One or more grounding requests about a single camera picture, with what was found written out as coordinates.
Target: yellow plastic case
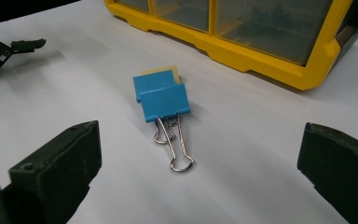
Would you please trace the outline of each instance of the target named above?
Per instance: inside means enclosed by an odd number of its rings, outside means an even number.
[[[323,83],[358,37],[358,0],[104,0],[143,31],[300,90]]]

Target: white tabletop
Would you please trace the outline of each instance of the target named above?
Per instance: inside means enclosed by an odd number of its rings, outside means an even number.
[[[296,91],[133,28],[102,0],[0,23],[4,43],[39,38],[46,46],[0,69],[1,188],[48,140],[98,120],[103,167],[69,223],[347,223],[296,162],[306,122],[358,139],[358,41],[322,86]],[[192,109],[182,119],[196,166],[181,175],[153,142],[132,83],[172,64]]]

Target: black clamp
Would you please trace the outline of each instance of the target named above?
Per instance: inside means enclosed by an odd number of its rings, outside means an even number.
[[[11,42],[11,47],[0,42],[0,68],[13,54],[34,52],[35,49],[40,49],[45,46],[45,44],[46,39],[13,41]]]

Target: blue binder clip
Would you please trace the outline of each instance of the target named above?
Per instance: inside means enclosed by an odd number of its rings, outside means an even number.
[[[142,104],[145,121],[154,121],[156,123],[154,141],[160,145],[169,145],[172,155],[170,168],[175,172],[183,173],[188,171],[195,162],[186,153],[180,118],[180,115],[190,112],[190,105],[187,100],[185,84],[176,84],[175,82],[172,83],[172,81],[172,71],[158,72],[133,78],[137,95],[136,100]],[[175,168],[176,155],[172,146],[175,134],[170,130],[170,127],[176,125],[178,126],[182,154],[189,161],[189,165],[185,169]],[[158,126],[161,126],[164,132],[165,141],[158,140]]]

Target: yellow storage box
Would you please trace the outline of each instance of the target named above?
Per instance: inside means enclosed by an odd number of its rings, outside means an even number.
[[[358,37],[358,0],[104,0],[144,31],[300,90],[321,85]]]

